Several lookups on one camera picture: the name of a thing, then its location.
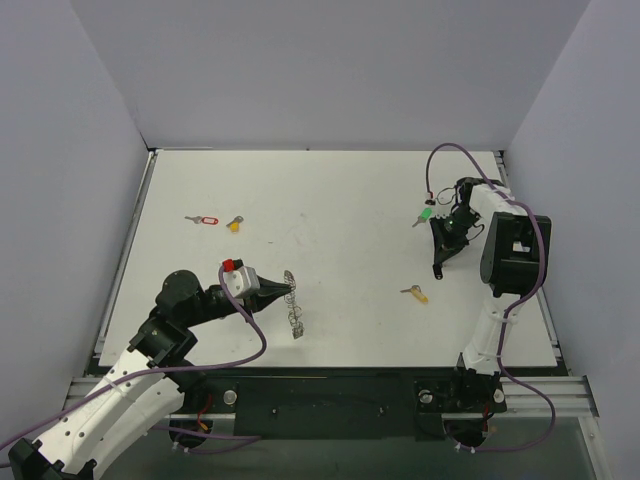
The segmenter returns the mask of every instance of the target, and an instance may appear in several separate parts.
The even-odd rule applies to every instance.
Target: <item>key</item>
[[[227,223],[227,228],[230,228],[231,225],[233,225],[234,223],[241,223],[243,220],[244,220],[244,218],[242,218],[240,215],[238,215],[236,218],[234,218],[229,223]]]
[[[412,225],[412,227],[417,227],[418,225],[420,225],[421,223],[426,223],[427,220],[429,220],[429,217],[431,216],[431,212],[432,210],[430,208],[425,208],[422,213],[420,214],[420,216],[418,217],[418,220],[416,220],[416,223],[414,223]]]
[[[416,223],[414,223],[413,225],[411,225],[411,228],[413,227],[417,227],[418,225],[420,225],[421,223],[426,223],[427,219],[426,218],[422,218],[422,216],[418,217],[418,220],[416,220]]]
[[[405,290],[400,290],[400,293],[411,293],[414,297],[420,300],[422,303],[428,303],[429,299],[426,297],[422,290],[420,289],[420,285],[412,285],[411,288],[407,288]]]

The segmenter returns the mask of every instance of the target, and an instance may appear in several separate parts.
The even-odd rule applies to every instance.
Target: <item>metal key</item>
[[[427,223],[427,220],[429,220],[431,213],[432,213],[432,210],[429,207],[425,208],[422,211],[422,213],[418,216],[418,220],[416,220],[416,223],[414,223],[412,227],[417,227],[421,223]]]
[[[410,293],[411,290],[418,290],[419,292],[421,292],[422,290],[420,290],[420,285],[411,285],[411,288],[406,288],[404,290],[400,290],[400,293]]]
[[[414,223],[413,225],[411,225],[411,227],[417,227],[418,225],[420,225],[421,223],[427,223],[427,219],[423,218],[422,215],[418,217],[418,220],[416,220],[416,223]]]
[[[243,220],[244,220],[244,218],[242,218],[240,215],[238,215],[236,218],[234,218],[229,223],[227,223],[227,228],[229,228],[234,223],[241,223]]]
[[[191,220],[196,225],[199,225],[201,223],[203,223],[205,225],[217,225],[218,224],[218,219],[216,217],[184,217],[184,218],[186,218],[187,220]]]
[[[400,293],[410,293],[422,303],[429,302],[429,299],[427,298],[427,296],[422,293],[422,290],[420,289],[420,285],[412,285],[411,288],[407,288],[406,290],[400,290]]]

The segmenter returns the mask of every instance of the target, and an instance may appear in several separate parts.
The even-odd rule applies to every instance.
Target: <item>yellow key tag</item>
[[[227,223],[227,228],[231,230],[231,233],[238,233],[240,231],[240,222],[244,222],[244,218],[238,215],[236,218]]]
[[[428,303],[429,299],[426,297],[426,295],[424,293],[422,293],[420,291],[419,288],[412,288],[411,289],[411,295],[413,295],[414,297],[416,297],[418,300],[420,300],[422,303]]]

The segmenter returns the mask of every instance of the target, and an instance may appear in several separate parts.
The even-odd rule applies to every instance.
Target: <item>green key tag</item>
[[[427,207],[420,214],[420,218],[423,218],[425,220],[425,222],[426,222],[427,220],[429,220],[429,217],[431,216],[431,213],[433,213],[432,210],[429,207]]]

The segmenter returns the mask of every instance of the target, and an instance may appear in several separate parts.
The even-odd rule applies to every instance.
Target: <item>red cap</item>
[[[233,266],[233,260],[231,260],[230,258],[222,262],[222,266],[224,267],[225,272],[233,272],[235,270],[235,267]]]

